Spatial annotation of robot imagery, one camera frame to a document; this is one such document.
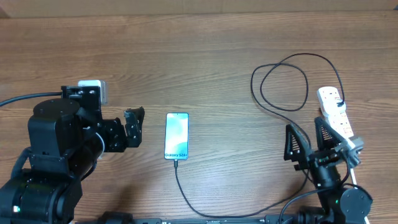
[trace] smartphone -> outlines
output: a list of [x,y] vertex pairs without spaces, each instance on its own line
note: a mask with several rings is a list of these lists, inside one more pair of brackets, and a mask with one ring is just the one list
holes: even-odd
[[165,159],[188,159],[188,113],[166,115]]

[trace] phone screen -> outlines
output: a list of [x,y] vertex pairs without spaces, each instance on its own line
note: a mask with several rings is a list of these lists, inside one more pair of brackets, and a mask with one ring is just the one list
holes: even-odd
[[166,116],[165,159],[188,159],[188,114]]

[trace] wooden table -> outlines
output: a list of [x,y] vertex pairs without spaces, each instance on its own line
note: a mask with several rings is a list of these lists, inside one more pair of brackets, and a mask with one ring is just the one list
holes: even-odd
[[[163,158],[165,114],[171,111],[190,113],[190,157],[178,171],[193,206],[215,215],[249,213],[288,196],[303,181],[283,160],[286,122],[251,97],[251,72],[293,53],[318,53],[340,71],[351,125],[366,141],[356,176],[374,197],[369,219],[396,223],[397,21],[396,11],[3,19],[0,99],[103,79],[109,83],[105,118],[145,108],[141,146],[99,161],[83,182],[76,220],[107,210],[137,218],[198,217],[178,190],[172,162]],[[338,82],[319,58],[289,62],[307,73],[310,96],[302,110],[282,114],[315,142],[316,90]],[[265,71],[254,79],[257,94]],[[293,108],[304,98],[305,82],[299,72],[278,68],[264,92],[271,102]],[[27,121],[43,100],[1,108],[0,185],[29,145]],[[308,184],[305,190],[312,189]],[[318,205],[317,197],[288,212],[300,205]]]

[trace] power strip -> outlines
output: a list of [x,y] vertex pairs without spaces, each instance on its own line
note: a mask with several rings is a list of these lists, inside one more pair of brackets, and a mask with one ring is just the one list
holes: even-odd
[[[349,138],[354,136],[354,132],[346,114],[346,103],[344,102],[342,106],[337,105],[342,102],[337,88],[332,86],[321,87],[317,91],[317,96],[326,121],[337,133],[347,139],[348,142],[351,142]],[[352,183],[356,184],[354,169],[350,170],[350,174]],[[365,217],[365,223],[370,224],[367,217]]]

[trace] wall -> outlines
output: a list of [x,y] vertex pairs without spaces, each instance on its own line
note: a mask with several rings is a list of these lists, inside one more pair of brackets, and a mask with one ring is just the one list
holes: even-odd
[[397,5],[398,0],[0,0],[0,16],[19,18],[229,12],[376,11],[392,10]]

